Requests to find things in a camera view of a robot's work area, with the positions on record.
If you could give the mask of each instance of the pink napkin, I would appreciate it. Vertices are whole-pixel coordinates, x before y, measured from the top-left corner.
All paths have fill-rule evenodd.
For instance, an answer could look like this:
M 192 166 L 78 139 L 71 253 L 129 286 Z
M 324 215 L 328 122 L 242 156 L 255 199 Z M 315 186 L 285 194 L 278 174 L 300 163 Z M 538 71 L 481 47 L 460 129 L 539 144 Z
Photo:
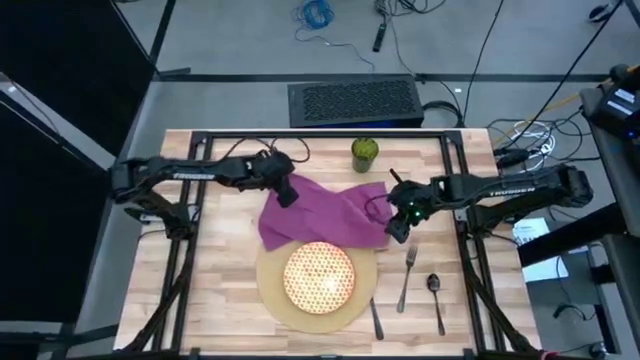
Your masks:
M 289 175 L 291 186 L 300 197 L 283 209 L 271 191 L 262 210 L 258 230 L 267 251 L 292 241 L 325 241 L 354 248 L 385 247 L 384 233 L 391 218 L 391 206 L 385 200 L 383 182 L 355 186 L 339 193 L 299 175 Z M 364 210 L 365 203 L 371 219 Z

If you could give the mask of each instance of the green cup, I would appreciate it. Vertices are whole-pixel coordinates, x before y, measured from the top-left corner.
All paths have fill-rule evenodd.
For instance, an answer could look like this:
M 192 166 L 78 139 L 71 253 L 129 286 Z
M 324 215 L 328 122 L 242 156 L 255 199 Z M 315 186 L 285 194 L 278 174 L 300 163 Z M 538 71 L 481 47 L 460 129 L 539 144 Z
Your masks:
M 379 151 L 378 143 L 371 138 L 357 138 L 354 140 L 351 144 L 353 170 L 357 173 L 369 171 Z

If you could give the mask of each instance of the white paper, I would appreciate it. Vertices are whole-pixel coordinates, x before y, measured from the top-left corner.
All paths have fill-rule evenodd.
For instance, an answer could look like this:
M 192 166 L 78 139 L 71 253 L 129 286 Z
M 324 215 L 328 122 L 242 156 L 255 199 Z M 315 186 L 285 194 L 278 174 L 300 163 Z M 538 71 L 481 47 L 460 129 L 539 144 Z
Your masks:
M 522 219 L 513 227 L 513 238 L 518 243 L 518 246 L 547 233 L 549 233 L 549 227 L 544 218 Z M 522 273 L 524 274 L 525 282 L 557 279 L 558 274 L 563 278 L 569 276 L 562 258 L 557 263 L 558 258 L 556 256 L 523 268 Z

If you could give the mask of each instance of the concrete floor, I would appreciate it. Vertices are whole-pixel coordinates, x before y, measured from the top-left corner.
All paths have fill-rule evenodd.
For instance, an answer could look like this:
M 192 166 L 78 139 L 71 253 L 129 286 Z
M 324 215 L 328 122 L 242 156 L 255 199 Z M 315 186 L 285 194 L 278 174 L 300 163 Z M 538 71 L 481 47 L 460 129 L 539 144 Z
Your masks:
M 396 58 L 389 32 L 380 53 L 370 50 L 380 23 L 380 17 L 371 9 L 372 1 L 330 2 L 336 14 L 335 21 L 319 34 L 334 42 L 353 43 L 365 58 L 376 64 L 377 72 L 405 72 Z M 507 0 L 487 44 L 479 72 L 563 74 L 596 30 L 596 26 L 584 21 L 586 14 L 602 2 Z M 293 33 L 297 24 L 290 19 L 290 11 L 298 3 L 298 0 L 178 0 L 158 68 L 191 67 L 193 73 L 201 74 L 369 71 L 351 49 L 330 48 L 321 42 L 295 41 Z M 498 0 L 452 0 L 432 14 L 396 19 L 406 63 L 417 72 L 471 73 L 498 3 Z M 147 50 L 153 42 L 164 5 L 165 1 L 160 0 L 119 5 Z M 640 55 L 638 35 L 640 31 L 630 15 L 626 9 L 621 9 L 575 72 L 606 73 L 617 63 L 637 62 Z M 448 85 L 460 89 L 457 96 L 463 103 L 468 84 Z M 593 85 L 568 83 L 557 99 Z M 286 128 L 289 126 L 286 86 L 286 83 L 153 83 L 128 156 L 157 154 L 166 129 Z M 485 127 L 497 118 L 531 116 L 555 86 L 552 83 L 476 83 L 467 125 Z M 418 90 L 423 102 L 451 100 L 437 83 L 418 84 Z M 578 106 L 573 103 L 544 117 L 560 118 Z M 576 122 L 587 131 L 584 119 L 578 117 Z M 454 119 L 449 114 L 433 111 L 426 114 L 423 126 L 442 128 L 453 124 Z M 510 125 L 498 127 L 506 130 Z M 568 154 L 577 145 L 576 141 L 576 138 L 558 137 L 554 156 Z M 576 156 L 596 154 L 592 139 L 587 137 Z M 613 196 L 600 162 L 582 162 L 576 166 L 587 172 L 596 194 L 588 206 L 566 210 L 579 217 L 609 204 Z M 139 231 L 139 225 L 129 220 L 121 209 L 112 210 L 78 331 L 118 322 L 135 255 L 133 240 Z M 624 355 L 618 358 L 638 358 L 628 325 L 625 328 L 625 314 L 615 287 L 606 289 L 605 293 L 606 301 L 613 304 L 614 322 L 620 327 L 616 330 Z M 534 303 L 533 308 L 547 349 L 570 349 L 601 339 L 595 320 L 582 323 L 570 316 L 555 320 L 551 316 L 555 306 Z M 71 354 L 106 352 L 112 344 L 112 339 L 105 340 L 75 348 Z M 586 352 L 582 349 L 572 354 L 586 355 Z

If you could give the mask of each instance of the spoon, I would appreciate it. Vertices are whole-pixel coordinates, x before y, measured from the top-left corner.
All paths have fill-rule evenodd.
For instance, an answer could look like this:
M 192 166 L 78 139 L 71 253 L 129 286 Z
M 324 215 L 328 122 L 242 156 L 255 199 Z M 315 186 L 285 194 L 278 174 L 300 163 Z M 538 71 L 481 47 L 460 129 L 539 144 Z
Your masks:
M 442 323 L 442 316 L 440 315 L 440 305 L 438 304 L 438 290 L 440 290 L 440 278 L 436 274 L 431 274 L 427 277 L 427 288 L 433 293 L 433 297 L 436 299 L 436 315 L 438 316 L 438 333 L 440 336 L 444 336 L 444 324 Z

